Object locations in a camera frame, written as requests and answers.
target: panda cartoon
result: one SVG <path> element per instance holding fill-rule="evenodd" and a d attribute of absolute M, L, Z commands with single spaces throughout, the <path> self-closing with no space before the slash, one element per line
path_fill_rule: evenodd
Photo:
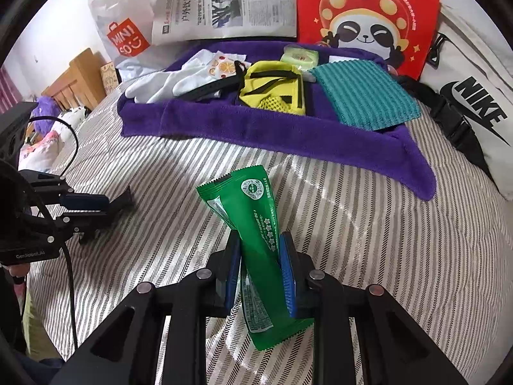
<path fill-rule="evenodd" d="M 321 0 L 319 15 L 325 45 L 363 49 L 394 68 L 403 63 L 409 17 L 398 0 Z"/>

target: green wipes package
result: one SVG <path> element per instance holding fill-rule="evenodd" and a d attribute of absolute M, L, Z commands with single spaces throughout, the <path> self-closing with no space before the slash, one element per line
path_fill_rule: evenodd
<path fill-rule="evenodd" d="M 278 218 L 264 167 L 239 169 L 198 187 L 198 193 L 231 229 L 239 231 L 242 308 L 255 347 L 273 347 L 311 325 L 313 320 L 296 320 L 287 311 Z"/>

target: yellow mesh pocket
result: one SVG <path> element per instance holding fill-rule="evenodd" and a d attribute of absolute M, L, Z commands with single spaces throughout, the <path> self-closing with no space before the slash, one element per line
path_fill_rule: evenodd
<path fill-rule="evenodd" d="M 281 113 L 288 113 L 290 111 L 289 105 L 284 102 L 281 97 L 266 97 L 260 101 L 258 108 L 279 111 Z"/>

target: newspaper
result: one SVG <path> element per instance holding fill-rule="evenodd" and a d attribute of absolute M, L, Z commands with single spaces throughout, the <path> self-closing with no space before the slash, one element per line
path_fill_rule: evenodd
<path fill-rule="evenodd" d="M 157 0 L 152 44 L 240 36 L 296 37 L 296 0 Z"/>

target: yellow bag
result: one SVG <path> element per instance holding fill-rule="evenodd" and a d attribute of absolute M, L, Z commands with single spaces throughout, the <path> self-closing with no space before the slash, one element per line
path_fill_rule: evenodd
<path fill-rule="evenodd" d="M 259 61 L 248 68 L 240 100 L 249 107 L 304 116 L 301 72 L 280 61 Z"/>

